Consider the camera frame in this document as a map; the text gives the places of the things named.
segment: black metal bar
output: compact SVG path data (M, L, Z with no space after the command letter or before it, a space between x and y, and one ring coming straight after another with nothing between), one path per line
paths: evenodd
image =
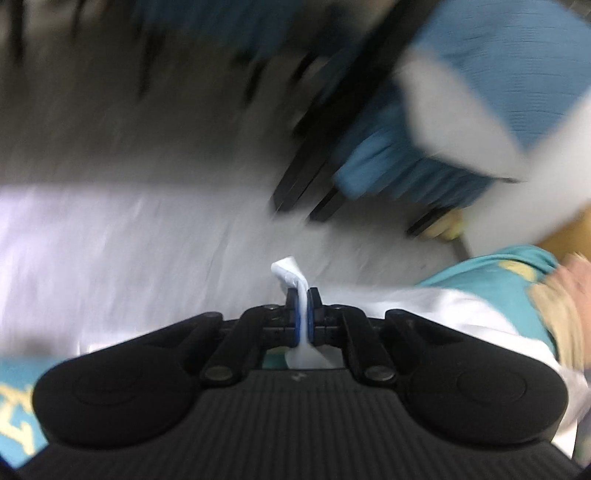
M291 75L290 83L296 85L304 76L306 70L312 65L318 56L314 53L308 52L301 60L294 73Z
M242 106L244 108L248 107L252 103L252 100L255 97L256 92L259 88L262 73L264 72L265 68L267 67L267 63L268 63L268 60L259 60L255 64L255 67L252 70L252 75L251 75L250 79L248 80L246 90L244 91L244 97L242 99Z
M296 126L292 130L291 134L294 137L304 138L309 132L310 128L317 121L317 110L321 104L321 94L318 94L312 100L308 110L304 113L304 116L300 118L300 121L297 122Z
M314 210L311 211L308 219L311 222L325 222L332 217L346 201L347 197L345 197L338 188L332 187L326 196L318 203L318 205L316 205Z
M273 193L275 211L291 210L326 164L326 157L317 151L319 141L309 135L298 149Z
M12 58L16 65L22 64L24 58L24 0L10 0L10 46Z
M324 115L324 110L352 86L362 82L368 72L377 67L390 71L440 1L400 0L396 2L382 22L366 36L359 54L328 99L322 105L312 102L295 129L297 134L305 135L310 127Z
M176 347L178 359L189 375L198 374L214 353L223 325L223 316L219 312L202 313L194 320L195 328Z
M203 367L200 380L209 386L240 381L259 357L262 330L269 311L278 306L254 307L245 311Z
M144 97L148 89L150 88L150 74L154 60L162 50L164 45L164 34L149 32L146 37L144 46L144 54L142 56L142 65L139 73L139 90L138 97L141 99Z
M425 340L414 330L413 315L403 310L388 310L384 316L384 328L394 327L404 339L405 347L414 356L424 355L428 351Z
M419 220L414 222L407 230L408 236L419 236L423 233L427 228L433 225L435 222L443 218L449 212L451 212L453 208L451 207L437 207L432 208L429 210L425 215L423 215Z
M363 310L332 305L347 332L347 358L353 376L371 384L387 385L396 379L392 359Z

